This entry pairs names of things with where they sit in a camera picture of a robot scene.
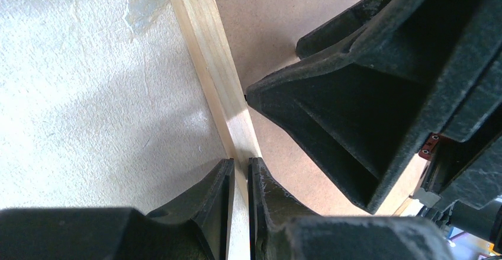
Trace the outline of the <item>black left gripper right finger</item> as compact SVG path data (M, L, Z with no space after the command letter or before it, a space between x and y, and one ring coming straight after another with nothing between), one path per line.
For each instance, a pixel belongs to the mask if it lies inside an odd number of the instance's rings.
M262 158L248 165L252 259L452 259L421 217L326 217L299 202Z

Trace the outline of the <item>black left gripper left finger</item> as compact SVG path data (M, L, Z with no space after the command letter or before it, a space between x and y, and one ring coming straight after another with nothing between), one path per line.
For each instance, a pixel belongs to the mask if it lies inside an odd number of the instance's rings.
M143 214L135 208L1 211L2 259L227 259L234 162Z

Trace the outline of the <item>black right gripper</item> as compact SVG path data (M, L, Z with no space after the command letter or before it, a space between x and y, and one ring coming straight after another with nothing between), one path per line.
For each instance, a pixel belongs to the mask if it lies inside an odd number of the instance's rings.
M361 0L246 90L355 206L374 214L431 134L435 207L501 195L501 0Z

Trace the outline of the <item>brown frame backing board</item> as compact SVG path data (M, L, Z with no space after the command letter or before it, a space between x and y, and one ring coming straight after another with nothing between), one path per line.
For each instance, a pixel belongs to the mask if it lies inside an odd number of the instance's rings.
M300 37L359 0L216 0L243 88L297 61ZM266 166L318 214L361 215L286 132L250 110Z

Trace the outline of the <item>wooden picture frame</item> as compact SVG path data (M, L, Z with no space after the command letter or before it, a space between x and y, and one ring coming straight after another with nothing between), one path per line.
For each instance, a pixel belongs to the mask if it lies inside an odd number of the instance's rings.
M182 34L247 205L248 165L261 158L249 108L283 128L356 206L375 212L402 173L371 172L355 151L394 134L383 107L414 93L411 82L359 65L323 69L321 54L273 73L243 91L215 0L171 0ZM250 256L250 233L246 248Z

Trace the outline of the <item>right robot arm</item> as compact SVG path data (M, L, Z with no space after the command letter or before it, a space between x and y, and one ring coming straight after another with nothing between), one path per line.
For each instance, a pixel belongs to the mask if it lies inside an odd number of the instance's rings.
M361 0L246 90L374 214L419 154L421 215L501 251L501 0Z

